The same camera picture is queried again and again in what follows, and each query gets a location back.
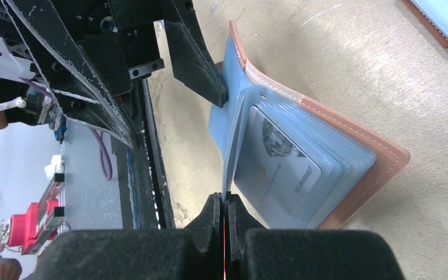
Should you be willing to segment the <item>pink leather card holder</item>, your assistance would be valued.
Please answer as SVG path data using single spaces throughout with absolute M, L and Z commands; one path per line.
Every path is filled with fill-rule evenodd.
M 236 186 L 238 158 L 253 106 L 323 172 L 299 216 L 267 219 L 258 212 L 272 228 L 341 228 L 410 161 L 410 153 L 400 145 L 259 71 L 247 58 L 234 20 L 229 22 L 222 75 L 229 100 L 223 107 L 212 107 L 209 132 L 223 157 L 226 198 Z

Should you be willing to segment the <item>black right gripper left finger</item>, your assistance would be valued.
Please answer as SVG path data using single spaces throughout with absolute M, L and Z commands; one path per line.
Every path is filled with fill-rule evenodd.
M 73 230 L 44 251 L 35 279 L 223 279 L 221 194 L 182 229 Z

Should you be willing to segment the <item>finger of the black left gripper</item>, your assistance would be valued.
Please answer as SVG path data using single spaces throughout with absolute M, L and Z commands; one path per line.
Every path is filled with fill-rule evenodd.
M 62 113 L 78 124 L 109 133 L 132 149 L 139 147 L 139 131 L 75 43 L 52 1 L 2 4 Z
M 223 107 L 228 88 L 203 38 L 192 1 L 162 1 L 173 76 L 186 87 Z

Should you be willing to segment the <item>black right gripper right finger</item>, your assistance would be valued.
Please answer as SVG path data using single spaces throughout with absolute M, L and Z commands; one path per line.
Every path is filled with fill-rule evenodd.
M 226 279 L 404 279 L 387 242 L 367 230 L 267 229 L 226 199 Z

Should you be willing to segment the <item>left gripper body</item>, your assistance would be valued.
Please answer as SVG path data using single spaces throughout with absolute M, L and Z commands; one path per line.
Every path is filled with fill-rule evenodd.
M 163 69 L 155 22 L 162 1 L 53 1 L 67 31 L 100 75 L 107 91 L 121 96 L 135 81 Z

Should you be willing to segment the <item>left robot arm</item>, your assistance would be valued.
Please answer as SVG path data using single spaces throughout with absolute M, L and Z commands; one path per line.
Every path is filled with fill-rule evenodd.
M 45 86 L 68 119 L 136 148 L 141 128 L 129 104 L 164 67 L 158 21 L 173 76 L 222 107 L 228 89 L 192 1 L 0 1 L 0 78 Z

